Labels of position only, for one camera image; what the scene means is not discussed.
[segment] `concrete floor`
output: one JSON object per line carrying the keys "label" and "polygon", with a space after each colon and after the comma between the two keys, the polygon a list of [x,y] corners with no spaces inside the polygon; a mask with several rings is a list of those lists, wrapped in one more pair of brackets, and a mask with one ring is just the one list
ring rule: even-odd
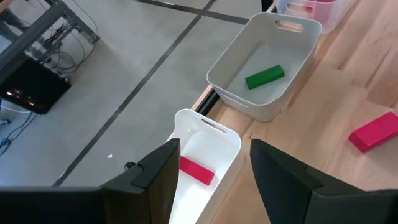
{"label": "concrete floor", "polygon": [[[208,69],[243,28],[201,17],[175,45],[196,14],[131,0],[76,1],[95,20],[101,40],[70,75],[70,90],[0,157],[0,185],[53,185],[82,151],[82,160],[58,184],[100,185],[122,173],[127,161],[138,161],[167,139],[174,114],[197,100],[208,85]],[[197,9],[208,1],[168,0]],[[65,3],[95,29],[73,1]],[[261,11],[260,0],[212,3],[210,11],[231,16],[250,18]],[[92,48],[83,45],[87,52]],[[62,49],[81,58],[73,37]],[[173,51],[165,55],[168,49]],[[1,127],[0,138],[27,116],[2,110],[12,124]]]}

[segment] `red block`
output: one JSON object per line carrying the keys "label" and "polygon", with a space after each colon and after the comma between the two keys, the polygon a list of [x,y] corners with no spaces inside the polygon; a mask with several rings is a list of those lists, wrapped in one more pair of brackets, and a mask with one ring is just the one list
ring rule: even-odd
{"label": "red block", "polygon": [[183,156],[180,158],[180,170],[192,176],[196,180],[206,184],[207,186],[210,185],[211,180],[213,180],[214,177],[214,173],[212,171],[195,162],[192,162]]}
{"label": "red block", "polygon": [[398,135],[398,117],[393,112],[352,132],[349,140],[363,153]]}

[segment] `white container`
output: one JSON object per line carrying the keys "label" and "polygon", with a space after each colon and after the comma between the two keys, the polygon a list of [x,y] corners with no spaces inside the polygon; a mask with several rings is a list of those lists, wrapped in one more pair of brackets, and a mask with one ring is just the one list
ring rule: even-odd
{"label": "white container", "polygon": [[279,14],[315,19],[322,34],[333,31],[355,0],[274,0]]}
{"label": "white container", "polygon": [[180,171],[169,223],[209,223],[244,164],[241,138],[190,109],[175,115],[171,138],[180,138],[181,155],[215,176],[207,186]]}
{"label": "white container", "polygon": [[[226,104],[259,121],[272,120],[311,64],[321,29],[314,20],[256,14],[209,70],[207,81]],[[249,90],[246,77],[275,65],[285,77]]]}

